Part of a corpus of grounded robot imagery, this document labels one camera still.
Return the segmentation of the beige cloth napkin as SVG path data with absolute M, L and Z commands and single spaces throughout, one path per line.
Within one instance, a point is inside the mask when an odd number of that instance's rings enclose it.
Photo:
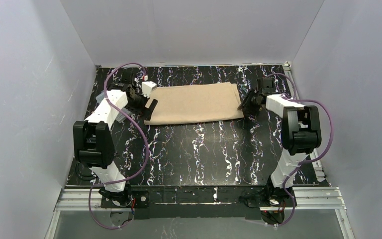
M 160 87 L 151 93 L 158 103 L 146 125 L 171 125 L 243 118 L 236 84 L 230 82 Z

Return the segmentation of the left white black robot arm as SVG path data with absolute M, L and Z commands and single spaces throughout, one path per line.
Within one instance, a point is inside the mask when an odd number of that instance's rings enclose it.
M 146 104 L 156 87 L 151 81 L 141 85 L 111 83 L 108 99 L 102 100 L 85 120 L 76 121 L 73 125 L 75 159 L 89 168 L 109 192 L 122 192 L 126 185 L 125 177 L 114 162 L 115 149 L 110 132 L 119 109 L 125 108 L 144 120 L 150 120 L 158 101 L 152 100 L 149 106 Z

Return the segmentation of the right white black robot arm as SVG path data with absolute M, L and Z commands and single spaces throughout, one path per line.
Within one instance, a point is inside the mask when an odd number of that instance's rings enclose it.
M 270 176 L 276 188 L 290 188 L 296 169 L 321 145 L 319 110 L 316 106 L 297 103 L 274 89 L 271 77 L 257 79 L 238 107 L 245 116 L 255 116 L 261 107 L 282 119 L 283 151 L 275 171 Z

